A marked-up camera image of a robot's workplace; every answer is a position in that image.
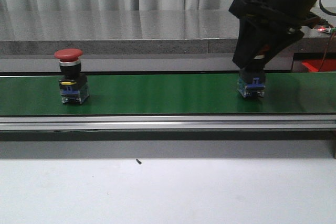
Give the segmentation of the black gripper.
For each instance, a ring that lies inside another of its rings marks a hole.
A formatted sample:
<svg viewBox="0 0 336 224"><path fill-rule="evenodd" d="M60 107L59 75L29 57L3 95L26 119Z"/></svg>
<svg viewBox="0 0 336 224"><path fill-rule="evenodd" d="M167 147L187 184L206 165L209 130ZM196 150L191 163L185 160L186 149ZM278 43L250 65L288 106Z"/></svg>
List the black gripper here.
<svg viewBox="0 0 336 224"><path fill-rule="evenodd" d="M301 40L302 26L314 28L321 17L315 0L233 0L229 11L239 19L233 62L240 69L263 69L285 48ZM288 33L278 33L287 29Z"/></svg>

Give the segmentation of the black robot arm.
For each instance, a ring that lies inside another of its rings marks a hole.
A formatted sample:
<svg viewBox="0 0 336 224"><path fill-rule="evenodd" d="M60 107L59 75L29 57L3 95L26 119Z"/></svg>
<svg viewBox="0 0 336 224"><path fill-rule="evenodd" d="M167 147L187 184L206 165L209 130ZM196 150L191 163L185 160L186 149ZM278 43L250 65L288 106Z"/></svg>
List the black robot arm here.
<svg viewBox="0 0 336 224"><path fill-rule="evenodd" d="M317 0L233 0L229 11L239 19L233 62L239 68L264 67L275 55L300 40L302 27L320 17L311 12Z"/></svg>

